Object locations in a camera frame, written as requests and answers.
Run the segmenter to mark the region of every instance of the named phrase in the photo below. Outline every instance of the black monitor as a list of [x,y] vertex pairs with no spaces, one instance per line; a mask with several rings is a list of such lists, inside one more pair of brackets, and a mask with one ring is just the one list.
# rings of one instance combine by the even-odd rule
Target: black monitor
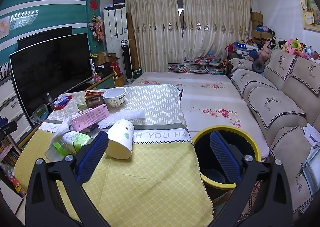
[[87,33],[64,36],[10,55],[17,92],[29,117],[47,93],[53,99],[91,78]]
[[72,35],[72,27],[63,27],[63,28],[56,28],[52,30],[45,30],[39,33],[32,34],[30,36],[26,36],[24,38],[18,39],[18,49],[24,49],[26,47],[32,46],[34,44]]

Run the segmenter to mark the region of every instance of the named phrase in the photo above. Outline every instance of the pink carton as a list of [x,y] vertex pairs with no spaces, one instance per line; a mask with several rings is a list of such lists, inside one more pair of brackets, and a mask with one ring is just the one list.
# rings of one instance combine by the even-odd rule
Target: pink carton
[[81,131],[109,116],[107,106],[100,105],[71,120],[71,125],[76,131]]

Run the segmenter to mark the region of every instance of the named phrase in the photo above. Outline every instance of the teal wall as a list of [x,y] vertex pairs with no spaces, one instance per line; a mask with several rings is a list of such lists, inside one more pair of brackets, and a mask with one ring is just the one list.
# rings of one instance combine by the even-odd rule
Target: teal wall
[[[32,24],[26,25],[20,28],[16,28],[9,32],[9,35],[0,39],[0,65],[9,61],[9,55],[18,50],[18,46],[16,44],[15,37],[19,37],[28,32],[36,31],[43,28],[48,28],[52,26],[59,26],[65,24],[88,24],[91,19],[93,13],[97,16],[100,16],[100,6],[97,11],[92,11],[90,9],[89,3],[91,0],[78,0],[85,1],[86,5],[82,4],[49,4],[42,5],[43,3],[39,2],[37,5],[37,1],[45,1],[45,0],[4,0],[2,5],[0,6],[0,11],[6,8],[26,3],[26,2],[35,2],[36,6],[28,7],[23,9],[14,10],[3,14],[0,16],[1,18],[14,15],[15,13],[23,12],[26,10],[38,10],[39,14]],[[92,32],[90,31],[88,26],[78,27],[72,29],[74,34],[77,33],[87,33],[89,39],[89,46],[91,53],[95,53],[96,51],[103,50],[104,45],[103,42],[98,42],[97,39],[92,38]],[[5,41],[10,42],[10,45],[4,47]]]

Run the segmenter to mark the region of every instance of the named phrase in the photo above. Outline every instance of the white bowl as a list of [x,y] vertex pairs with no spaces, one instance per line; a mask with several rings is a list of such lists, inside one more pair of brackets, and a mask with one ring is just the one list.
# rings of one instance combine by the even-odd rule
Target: white bowl
[[115,87],[104,92],[102,96],[106,104],[110,104],[112,107],[119,107],[124,104],[126,92],[127,89],[124,87]]

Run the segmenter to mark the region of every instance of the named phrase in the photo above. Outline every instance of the red ornament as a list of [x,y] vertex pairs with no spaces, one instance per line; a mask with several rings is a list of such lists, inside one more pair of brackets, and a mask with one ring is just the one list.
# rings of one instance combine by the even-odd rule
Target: red ornament
[[96,0],[91,0],[89,5],[91,10],[97,10],[99,8],[99,4]]

